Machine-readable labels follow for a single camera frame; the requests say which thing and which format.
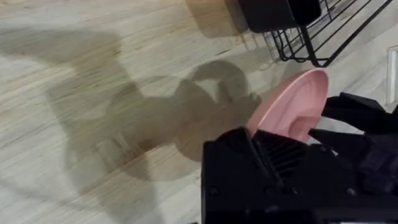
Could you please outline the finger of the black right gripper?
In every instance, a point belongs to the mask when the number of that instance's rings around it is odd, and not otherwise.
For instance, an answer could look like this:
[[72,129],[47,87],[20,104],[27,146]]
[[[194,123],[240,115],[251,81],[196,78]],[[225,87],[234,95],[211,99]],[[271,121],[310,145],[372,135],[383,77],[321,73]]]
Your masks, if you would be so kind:
[[349,161],[360,160],[373,144],[363,134],[338,133],[324,129],[311,129],[308,134]]
[[376,100],[341,92],[327,98],[322,116],[369,134],[397,133],[397,107],[387,112]]

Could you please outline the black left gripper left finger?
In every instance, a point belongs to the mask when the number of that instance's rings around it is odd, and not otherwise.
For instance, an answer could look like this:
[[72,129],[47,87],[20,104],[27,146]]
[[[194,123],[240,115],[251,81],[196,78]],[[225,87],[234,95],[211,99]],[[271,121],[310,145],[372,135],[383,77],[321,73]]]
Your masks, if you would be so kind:
[[281,193],[261,161],[246,128],[232,129],[203,145],[201,200],[204,204],[249,204]]

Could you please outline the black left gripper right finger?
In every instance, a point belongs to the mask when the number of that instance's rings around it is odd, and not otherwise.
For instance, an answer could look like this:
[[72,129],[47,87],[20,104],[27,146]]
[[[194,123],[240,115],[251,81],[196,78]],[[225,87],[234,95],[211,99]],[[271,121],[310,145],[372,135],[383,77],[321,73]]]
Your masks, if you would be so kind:
[[354,172],[331,150],[257,131],[251,139],[251,184],[268,195],[358,198]]

